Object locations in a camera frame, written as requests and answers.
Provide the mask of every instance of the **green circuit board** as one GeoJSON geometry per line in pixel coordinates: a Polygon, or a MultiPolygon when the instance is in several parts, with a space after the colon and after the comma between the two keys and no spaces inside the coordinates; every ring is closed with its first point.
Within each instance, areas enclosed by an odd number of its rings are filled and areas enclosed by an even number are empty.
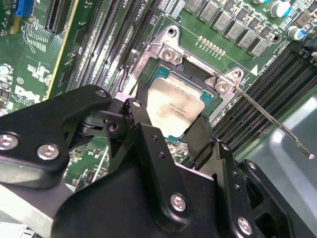
{"type": "MultiPolygon", "coordinates": [[[[50,0],[33,1],[32,13],[26,17],[15,14],[17,0],[0,0],[0,99],[4,101],[6,112],[85,84],[97,84],[114,95],[124,51],[129,46],[136,49],[134,64],[137,64],[146,45],[169,25],[176,25],[180,30],[179,46],[204,63],[222,73],[241,68],[244,77],[240,86],[247,90],[292,41],[287,35],[290,26],[301,28],[307,34],[315,32],[317,26],[317,15],[308,9],[315,2],[313,0],[291,0],[291,9],[282,18],[270,16],[269,8],[274,1],[261,4],[251,0],[65,2],[70,6],[67,19],[57,34],[46,29],[50,0]],[[197,9],[193,10],[189,2],[197,9]],[[227,7],[229,3],[233,3],[230,8],[227,7]],[[217,8],[215,19],[206,20],[208,15],[203,16],[208,4],[217,8]],[[247,13],[241,18],[239,13],[243,9],[247,13]],[[151,18],[147,25],[142,25],[141,18],[147,16],[147,11],[153,11],[151,18]],[[228,30],[220,30],[216,18],[221,17],[229,19],[230,24],[242,25],[243,34],[231,40],[228,30]],[[142,34],[137,35],[136,29],[142,29],[142,34]],[[259,53],[255,51],[259,46],[242,44],[242,37],[247,33],[254,36],[257,43],[261,41],[265,50],[259,53]],[[133,45],[137,37],[140,40],[133,45]]],[[[151,59],[139,80],[149,83],[158,64],[159,60],[151,59]]],[[[228,104],[224,114],[238,97],[236,95],[228,104]]],[[[209,115],[218,103],[216,99],[209,104],[205,114],[209,115]]],[[[219,115],[211,124],[217,124],[221,117],[219,115]]],[[[107,151],[106,139],[95,138],[70,152],[66,183],[77,186],[82,180],[87,185],[91,175],[93,180],[104,176],[109,164],[107,151]]],[[[182,150],[176,160],[182,161],[187,154],[182,150]]]]}

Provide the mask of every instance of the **mounting hole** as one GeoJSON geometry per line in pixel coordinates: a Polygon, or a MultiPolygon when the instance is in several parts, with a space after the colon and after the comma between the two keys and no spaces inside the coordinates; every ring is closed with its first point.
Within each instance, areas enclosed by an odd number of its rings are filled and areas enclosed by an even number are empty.
{"type": "Polygon", "coordinates": [[[159,140],[159,138],[158,138],[158,136],[157,136],[157,135],[154,135],[154,136],[152,136],[152,140],[153,140],[153,141],[158,141],[158,140],[159,140]]]}
{"type": "Polygon", "coordinates": [[[108,126],[107,126],[107,130],[110,131],[110,132],[114,132],[115,130],[118,129],[118,125],[116,123],[110,123],[108,126]]]}
{"type": "Polygon", "coordinates": [[[239,71],[239,70],[234,71],[234,73],[233,73],[233,77],[234,77],[234,78],[240,78],[241,76],[242,76],[241,71],[239,71]]]}
{"type": "Polygon", "coordinates": [[[168,30],[168,36],[169,37],[175,37],[176,36],[176,31],[174,30],[174,29],[172,29],[172,28],[170,28],[169,30],[168,30]]]}
{"type": "Polygon", "coordinates": [[[235,184],[235,185],[234,185],[234,188],[235,188],[237,191],[241,191],[240,186],[239,186],[239,185],[237,185],[237,184],[235,184]]]}
{"type": "Polygon", "coordinates": [[[161,158],[161,159],[164,159],[165,158],[165,154],[163,152],[159,152],[158,156],[161,158]]]}
{"type": "Polygon", "coordinates": [[[273,43],[278,43],[280,40],[281,40],[281,36],[280,35],[276,35],[276,36],[274,36],[272,42],[273,43]]]}

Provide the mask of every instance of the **black plastic bracket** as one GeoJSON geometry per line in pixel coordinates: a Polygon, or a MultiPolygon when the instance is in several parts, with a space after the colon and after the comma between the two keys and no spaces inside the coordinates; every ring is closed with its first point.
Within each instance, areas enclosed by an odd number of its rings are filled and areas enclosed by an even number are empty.
{"type": "Polygon", "coordinates": [[[110,103],[108,92],[88,85],[0,118],[0,134],[18,139],[17,146],[0,151],[0,182],[30,188],[57,185],[68,164],[68,147],[78,123],[87,113],[106,109],[110,103]],[[56,159],[39,158],[37,150],[44,144],[58,149],[56,159]]]}

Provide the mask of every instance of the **surface-mount component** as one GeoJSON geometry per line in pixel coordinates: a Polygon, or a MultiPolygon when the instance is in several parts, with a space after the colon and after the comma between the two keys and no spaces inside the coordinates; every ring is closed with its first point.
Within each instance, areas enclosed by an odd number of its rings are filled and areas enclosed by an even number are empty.
{"type": "Polygon", "coordinates": [[[46,15],[45,29],[51,33],[62,33],[66,25],[71,0],[51,0],[46,15]]]}
{"type": "Polygon", "coordinates": [[[314,12],[317,9],[317,0],[314,0],[312,4],[307,8],[309,12],[314,12]]]}
{"type": "Polygon", "coordinates": [[[228,0],[228,2],[224,5],[223,9],[230,12],[235,4],[236,2],[234,0],[228,0]]]}
{"type": "Polygon", "coordinates": [[[291,4],[288,1],[275,1],[269,8],[269,14],[272,17],[286,17],[291,10],[291,4]]]}
{"type": "Polygon", "coordinates": [[[250,51],[256,57],[259,57],[268,47],[268,43],[264,40],[260,40],[250,51]]]}
{"type": "Polygon", "coordinates": [[[255,27],[260,23],[261,21],[257,19],[256,17],[252,19],[252,21],[249,23],[249,28],[251,30],[254,30],[255,27]]]}
{"type": "Polygon", "coordinates": [[[272,31],[272,29],[268,26],[266,26],[262,32],[260,33],[260,36],[263,37],[263,38],[266,38],[267,35],[272,31]]]}
{"type": "Polygon", "coordinates": [[[226,12],[220,13],[220,16],[213,24],[214,29],[218,30],[219,32],[223,32],[226,29],[231,19],[232,18],[228,13],[226,12]]]}
{"type": "Polygon", "coordinates": [[[301,41],[306,36],[306,31],[297,26],[290,26],[287,29],[287,36],[295,41],[301,41]]]}
{"type": "Polygon", "coordinates": [[[204,22],[210,22],[211,19],[213,19],[213,17],[216,15],[218,10],[219,7],[216,6],[213,2],[209,1],[200,13],[199,18],[204,22]]]}
{"type": "Polygon", "coordinates": [[[256,34],[252,31],[247,31],[245,32],[245,34],[243,34],[244,36],[242,37],[242,39],[239,41],[239,45],[243,48],[249,48],[250,45],[253,43],[253,41],[256,39],[256,34]]]}
{"type": "Polygon", "coordinates": [[[230,30],[226,33],[226,36],[235,41],[244,30],[244,25],[242,25],[239,21],[236,21],[229,28],[230,30]]]}
{"type": "Polygon", "coordinates": [[[301,27],[304,27],[311,19],[312,17],[309,15],[309,13],[303,11],[296,19],[296,23],[299,24],[301,27]]]}
{"type": "Polygon", "coordinates": [[[237,14],[237,17],[236,17],[236,18],[237,18],[239,21],[243,21],[243,18],[245,18],[248,13],[249,13],[248,10],[246,10],[246,9],[243,7],[243,8],[241,8],[241,10],[239,11],[239,13],[237,14]]]}
{"type": "Polygon", "coordinates": [[[19,17],[27,17],[32,14],[34,0],[18,0],[15,14],[19,17]]]}
{"type": "Polygon", "coordinates": [[[185,9],[187,9],[191,13],[195,13],[202,4],[202,2],[203,0],[189,0],[185,5],[185,9]]]}

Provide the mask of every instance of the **chip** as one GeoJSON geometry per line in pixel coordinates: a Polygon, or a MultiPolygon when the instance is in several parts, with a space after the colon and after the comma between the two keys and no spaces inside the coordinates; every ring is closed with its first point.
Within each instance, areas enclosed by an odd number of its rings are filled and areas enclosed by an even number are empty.
{"type": "Polygon", "coordinates": [[[226,29],[231,19],[232,18],[228,13],[223,12],[218,18],[218,20],[215,22],[213,27],[219,32],[223,32],[226,29]]]}
{"type": "Polygon", "coordinates": [[[223,9],[225,9],[226,11],[229,11],[232,9],[232,7],[236,4],[236,2],[234,0],[228,0],[228,2],[225,4],[225,6],[223,7],[223,9]]]}
{"type": "Polygon", "coordinates": [[[246,34],[242,37],[242,39],[239,42],[239,45],[244,47],[244,48],[249,48],[252,42],[256,39],[255,33],[252,31],[247,31],[246,34]]]}
{"type": "Polygon", "coordinates": [[[254,48],[251,50],[251,54],[253,54],[256,57],[259,57],[268,47],[268,43],[264,40],[260,40],[254,48]]]}
{"type": "Polygon", "coordinates": [[[230,28],[230,30],[227,32],[226,36],[229,37],[231,40],[235,41],[238,36],[241,34],[241,32],[243,31],[244,26],[236,21],[232,27],[230,28]]]}
{"type": "Polygon", "coordinates": [[[178,77],[156,78],[149,88],[148,114],[165,137],[180,137],[205,107],[202,92],[178,77]]]}
{"type": "Polygon", "coordinates": [[[314,12],[317,9],[317,0],[313,1],[312,4],[307,8],[309,12],[314,12]]]}
{"type": "Polygon", "coordinates": [[[239,11],[238,15],[237,15],[237,19],[238,19],[239,21],[243,21],[243,18],[245,18],[245,16],[246,16],[248,13],[249,13],[248,10],[246,10],[245,8],[242,8],[242,9],[239,11]]]}
{"type": "Polygon", "coordinates": [[[296,23],[299,24],[301,27],[304,27],[310,20],[311,16],[308,12],[304,11],[302,14],[299,15],[299,17],[296,20],[296,23]]]}
{"type": "Polygon", "coordinates": [[[187,10],[189,10],[191,13],[195,13],[199,6],[202,4],[203,0],[189,0],[186,5],[185,8],[187,10]]]}
{"type": "Polygon", "coordinates": [[[266,27],[262,30],[260,36],[263,37],[263,38],[265,38],[271,31],[272,31],[272,29],[269,28],[268,26],[266,26],[266,27]]]}
{"type": "Polygon", "coordinates": [[[257,19],[256,17],[252,19],[252,21],[249,24],[249,28],[251,30],[254,30],[255,27],[260,23],[261,21],[259,19],[257,19]]]}
{"type": "Polygon", "coordinates": [[[219,7],[217,7],[214,3],[208,2],[202,13],[199,15],[199,18],[204,22],[210,22],[218,10],[219,7]]]}
{"type": "Polygon", "coordinates": [[[9,97],[10,97],[10,91],[3,90],[2,93],[1,93],[1,96],[2,96],[3,98],[9,99],[9,97]]]}

